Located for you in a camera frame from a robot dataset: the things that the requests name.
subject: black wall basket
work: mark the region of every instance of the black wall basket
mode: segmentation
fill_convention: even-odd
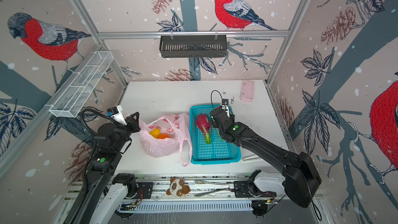
[[[159,50],[164,58],[225,57],[226,35],[161,36]]]

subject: pink plastic bag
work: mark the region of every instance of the pink plastic bag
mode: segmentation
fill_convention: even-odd
[[[139,132],[141,145],[148,155],[152,157],[168,156],[177,151],[179,146],[182,166],[185,167],[191,163],[192,143],[191,135],[189,134],[189,116],[186,113],[179,115],[162,115],[157,120],[149,124],[146,124],[141,120],[138,122],[141,128]],[[156,139],[152,137],[149,132],[153,131],[155,128],[158,128],[161,133],[168,133],[170,138]],[[182,145],[185,140],[189,145],[189,162],[186,164],[184,164],[182,160]]]

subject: metal tongs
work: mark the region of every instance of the metal tongs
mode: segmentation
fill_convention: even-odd
[[[203,192],[203,193],[195,194],[195,197],[202,197],[204,195],[209,195],[209,194],[216,193],[216,192],[219,192],[219,191],[229,190],[229,184],[227,184],[227,183],[214,183],[214,182],[208,182],[208,181],[203,181],[203,180],[195,180],[195,183],[196,184],[223,185],[223,186],[226,187],[224,189],[216,189],[216,190],[209,191],[209,192]]]

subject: dragon fruit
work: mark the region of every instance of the dragon fruit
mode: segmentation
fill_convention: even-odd
[[[206,114],[199,114],[196,117],[196,126],[203,132],[203,135],[205,136],[205,142],[207,144],[211,144],[211,137],[210,137],[210,131],[211,131],[211,125],[210,125],[210,120],[209,117]]]

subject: stuffed toy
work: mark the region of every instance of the stuffed toy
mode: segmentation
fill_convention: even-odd
[[[179,178],[170,178],[170,188],[166,191],[167,195],[180,197],[191,191],[188,185],[184,185],[184,181]]]

